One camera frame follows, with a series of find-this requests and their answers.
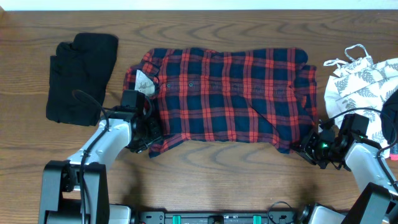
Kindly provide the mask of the red navy plaid shirt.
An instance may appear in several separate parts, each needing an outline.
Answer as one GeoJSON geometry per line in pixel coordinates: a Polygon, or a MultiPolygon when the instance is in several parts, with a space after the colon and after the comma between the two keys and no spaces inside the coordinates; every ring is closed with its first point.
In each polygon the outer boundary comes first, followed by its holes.
{"type": "Polygon", "coordinates": [[[151,157],[189,140],[267,142],[288,154],[317,122],[316,70],[298,48],[157,48],[127,70],[124,89],[149,90],[163,134],[151,157]]]}

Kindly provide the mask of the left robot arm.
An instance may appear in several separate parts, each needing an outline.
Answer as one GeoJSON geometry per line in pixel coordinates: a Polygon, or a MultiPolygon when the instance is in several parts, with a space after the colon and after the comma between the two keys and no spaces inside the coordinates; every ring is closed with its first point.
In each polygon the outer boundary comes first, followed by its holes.
{"type": "Polygon", "coordinates": [[[137,223],[127,205],[109,201],[107,172],[125,148],[140,153],[162,138],[150,98],[123,91],[121,104],[109,110],[92,96],[74,90],[73,97],[102,112],[97,131],[64,161],[44,167],[39,223],[137,223]]]}

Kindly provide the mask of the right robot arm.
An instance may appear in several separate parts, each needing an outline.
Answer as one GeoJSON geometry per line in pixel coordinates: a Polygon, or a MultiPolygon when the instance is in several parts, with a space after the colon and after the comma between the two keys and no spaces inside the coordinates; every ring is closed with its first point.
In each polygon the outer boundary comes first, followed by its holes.
{"type": "Polygon", "coordinates": [[[305,206],[297,223],[397,223],[397,179],[388,168],[384,149],[368,139],[369,120],[347,114],[338,133],[333,121],[292,145],[292,150],[311,165],[325,169],[331,164],[344,168],[355,178],[360,196],[347,213],[339,213],[318,203],[305,206]]]}

